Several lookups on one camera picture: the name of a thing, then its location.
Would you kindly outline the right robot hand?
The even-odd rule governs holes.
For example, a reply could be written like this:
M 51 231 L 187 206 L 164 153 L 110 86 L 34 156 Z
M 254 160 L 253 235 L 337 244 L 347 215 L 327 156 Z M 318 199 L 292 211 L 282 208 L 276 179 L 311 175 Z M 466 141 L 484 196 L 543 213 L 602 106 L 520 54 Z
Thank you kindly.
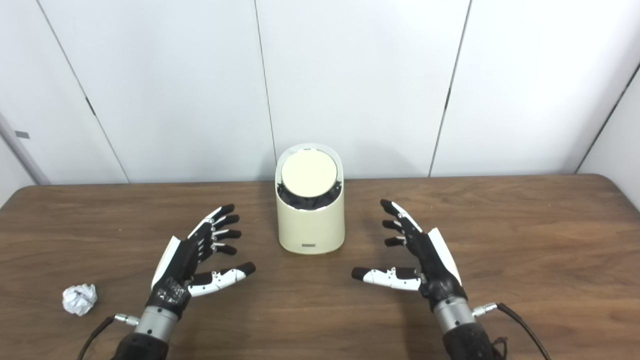
M 446 265 L 446 259 L 452 259 L 446 244 L 435 241 L 435 236 L 423 231 L 413 217 L 396 202 L 381 199 L 380 205 L 393 219 L 384 219 L 382 226 L 397 231 L 400 235 L 384 240 L 387 248 L 402 247 L 418 261 L 417 268 L 391 267 L 362 268 L 351 271 L 354 280 L 391 289 L 416 291 L 429 301 L 434 311 L 439 303 L 454 298 L 468 300 L 454 265 Z

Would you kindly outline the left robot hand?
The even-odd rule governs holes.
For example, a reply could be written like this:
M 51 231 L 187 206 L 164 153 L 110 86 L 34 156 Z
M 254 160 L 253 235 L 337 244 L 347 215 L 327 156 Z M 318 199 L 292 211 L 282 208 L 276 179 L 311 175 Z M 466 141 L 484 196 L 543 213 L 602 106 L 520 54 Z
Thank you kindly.
M 206 215 L 185 239 L 173 236 L 151 280 L 146 306 L 155 306 L 182 319 L 193 297 L 207 296 L 242 281 L 256 271 L 253 262 L 233 268 L 198 272 L 212 255 L 234 256 L 237 249 L 223 240 L 239 239 L 242 232 L 227 228 L 240 221 L 229 203 Z

